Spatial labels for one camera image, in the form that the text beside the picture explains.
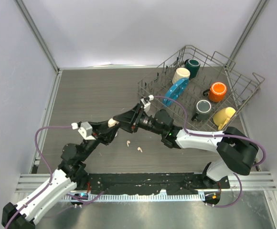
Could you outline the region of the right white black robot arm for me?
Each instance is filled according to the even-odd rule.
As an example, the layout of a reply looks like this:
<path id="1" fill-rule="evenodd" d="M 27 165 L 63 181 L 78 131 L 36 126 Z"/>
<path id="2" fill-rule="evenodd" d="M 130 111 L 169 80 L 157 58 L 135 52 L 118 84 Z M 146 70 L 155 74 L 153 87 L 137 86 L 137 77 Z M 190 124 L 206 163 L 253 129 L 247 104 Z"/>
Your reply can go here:
<path id="1" fill-rule="evenodd" d="M 129 133 L 142 128 L 158 134 L 169 148 L 195 148 L 217 153 L 220 159 L 208 163 L 201 175 L 201 182 L 206 188 L 213 188 L 223 177 L 233 173 L 248 176 L 258 152 L 257 144 L 250 142 L 237 128 L 228 127 L 214 134 L 183 129 L 174 125 L 173 118 L 165 109 L 151 116 L 137 104 L 131 110 L 114 116 L 113 120 Z"/>

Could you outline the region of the pink earbud charging case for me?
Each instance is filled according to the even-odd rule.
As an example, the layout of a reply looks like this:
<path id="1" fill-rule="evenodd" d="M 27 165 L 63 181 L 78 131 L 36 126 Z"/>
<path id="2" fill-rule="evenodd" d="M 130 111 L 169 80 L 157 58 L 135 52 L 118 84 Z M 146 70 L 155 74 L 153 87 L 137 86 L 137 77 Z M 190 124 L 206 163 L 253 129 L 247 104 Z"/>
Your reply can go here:
<path id="1" fill-rule="evenodd" d="M 113 127 L 113 126 L 116 126 L 117 124 L 119 124 L 119 122 L 116 121 L 116 120 L 114 120 L 113 118 L 109 119 L 109 120 L 108 120 L 108 123 L 107 123 L 107 125 L 108 125 L 109 128 L 111 128 L 111 127 Z"/>

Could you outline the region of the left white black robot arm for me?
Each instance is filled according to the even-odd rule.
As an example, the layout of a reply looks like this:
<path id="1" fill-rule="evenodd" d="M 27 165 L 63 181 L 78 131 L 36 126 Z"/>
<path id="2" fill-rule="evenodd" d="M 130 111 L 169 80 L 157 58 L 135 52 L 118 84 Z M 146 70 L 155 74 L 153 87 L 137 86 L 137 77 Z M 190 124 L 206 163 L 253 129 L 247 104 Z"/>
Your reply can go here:
<path id="1" fill-rule="evenodd" d="M 77 130 L 81 144 L 66 144 L 62 162 L 56 170 L 49 170 L 50 177 L 29 196 L 16 204 L 8 203 L 2 212 L 1 224 L 6 229 L 33 229 L 42 217 L 73 190 L 87 186 L 88 174 L 83 163 L 99 144 L 108 145 L 116 137 L 119 122 L 78 122 L 65 126 Z"/>

